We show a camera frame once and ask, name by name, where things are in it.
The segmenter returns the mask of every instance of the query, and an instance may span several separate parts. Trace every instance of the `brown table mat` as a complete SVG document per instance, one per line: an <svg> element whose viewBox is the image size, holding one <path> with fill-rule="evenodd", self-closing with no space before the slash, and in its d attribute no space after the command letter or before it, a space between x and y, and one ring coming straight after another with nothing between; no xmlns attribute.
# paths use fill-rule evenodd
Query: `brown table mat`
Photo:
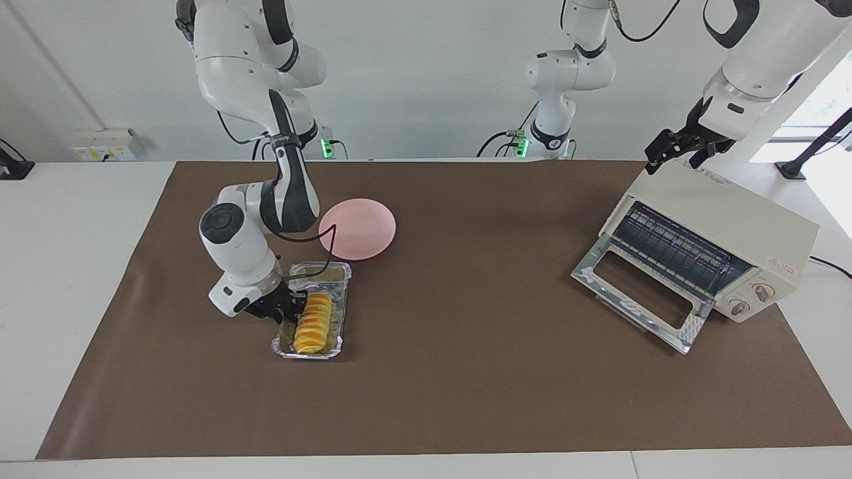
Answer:
<svg viewBox="0 0 852 479"><path fill-rule="evenodd" d="M709 321L681 356L570 278L641 168L311 164L326 209L378 199L399 233L352 265L343 353L308 363L207 300L198 220L274 166L178 164L38 458L852 444L777 308ZM270 243L285 265L324 258Z"/></svg>

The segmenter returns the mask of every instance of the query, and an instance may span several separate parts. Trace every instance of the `black stand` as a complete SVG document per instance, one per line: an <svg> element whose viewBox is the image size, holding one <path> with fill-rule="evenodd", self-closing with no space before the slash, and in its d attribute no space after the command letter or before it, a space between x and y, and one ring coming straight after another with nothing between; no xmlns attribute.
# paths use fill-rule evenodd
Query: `black stand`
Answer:
<svg viewBox="0 0 852 479"><path fill-rule="evenodd" d="M0 180L23 180L35 165L32 161L18 161L0 148L0 166L9 171L0 174Z"/></svg>
<svg viewBox="0 0 852 479"><path fill-rule="evenodd" d="M847 125L852 123L852 108L846 110L846 113L840 115L838 121L834 122L832 126L828 127L825 133L823 133L819 138L814 140L813 143L810 144L808 149L806 149L802 154L798 156L798 158L793 161L788 161L786 163L776 163L775 168L778 168L778 172L788 180L798 180L804 181L807 178L802 174L802 167L805 163L808 163L808 160L812 159L814 155L820 152L820 150L834 138L838 133L843 131Z"/></svg>

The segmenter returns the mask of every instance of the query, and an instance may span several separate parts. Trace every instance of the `wire rack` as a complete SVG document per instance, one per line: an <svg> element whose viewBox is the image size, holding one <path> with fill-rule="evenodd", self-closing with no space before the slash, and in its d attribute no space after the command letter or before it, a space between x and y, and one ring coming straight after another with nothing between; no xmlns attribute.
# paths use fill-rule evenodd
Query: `wire rack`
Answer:
<svg viewBox="0 0 852 479"><path fill-rule="evenodd" d="M622 250L698 298L715 297L751 267L639 202L613 238Z"/></svg>

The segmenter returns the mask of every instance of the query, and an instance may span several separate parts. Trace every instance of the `robotic arm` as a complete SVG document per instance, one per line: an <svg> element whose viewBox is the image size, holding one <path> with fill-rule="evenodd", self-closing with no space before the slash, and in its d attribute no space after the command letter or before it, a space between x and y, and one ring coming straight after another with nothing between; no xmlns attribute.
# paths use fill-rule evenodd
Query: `robotic arm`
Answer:
<svg viewBox="0 0 852 479"><path fill-rule="evenodd" d="M217 110L261 125L278 161L274 180L222 190L199 232L224 272L210 300L228 316L245 310L281 322L297 298L265 234L302 233L320 202L302 149L317 135L308 100L295 91L325 80L315 49L293 36L285 0L179 0L177 25L193 44L199 87Z"/></svg>
<svg viewBox="0 0 852 479"><path fill-rule="evenodd" d="M816 63L849 26L852 0L734 0L737 18L727 32L707 31L728 59L678 132L663 130L645 149L654 174L669 159L695 152L700 167L743 140L773 103Z"/></svg>
<svg viewBox="0 0 852 479"><path fill-rule="evenodd" d="M563 24L573 48L548 51L527 63L527 83L540 99L525 132L530 156L563 156L577 112L566 94L605 88L615 78L615 59L607 51L609 15L608 0L570 0Z"/></svg>

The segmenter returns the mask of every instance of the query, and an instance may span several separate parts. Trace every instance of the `pink plate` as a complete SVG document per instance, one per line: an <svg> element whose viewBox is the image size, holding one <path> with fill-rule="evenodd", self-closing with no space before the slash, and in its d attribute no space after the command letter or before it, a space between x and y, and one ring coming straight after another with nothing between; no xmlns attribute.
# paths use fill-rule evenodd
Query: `pink plate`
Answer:
<svg viewBox="0 0 852 479"><path fill-rule="evenodd" d="M337 225L334 256L347 261L361 261L381 253L390 246L396 235L396 219L387 206L372 199L350 199L331 208L319 230L326 231ZM321 240L328 251L331 235Z"/></svg>

